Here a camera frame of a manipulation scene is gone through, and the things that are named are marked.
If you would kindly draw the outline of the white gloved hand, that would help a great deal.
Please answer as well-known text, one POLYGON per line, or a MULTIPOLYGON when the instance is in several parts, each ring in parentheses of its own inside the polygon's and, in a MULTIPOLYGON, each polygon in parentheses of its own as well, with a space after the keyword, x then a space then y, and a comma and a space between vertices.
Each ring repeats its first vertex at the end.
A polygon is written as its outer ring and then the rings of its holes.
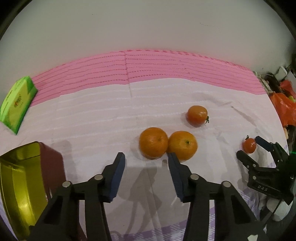
POLYGON ((259 201, 259 210, 266 207, 268 211, 273 213, 273 221, 282 221, 288 215, 292 204, 293 202, 291 202, 290 205, 287 205, 285 201, 280 202, 278 199, 264 196, 259 201))

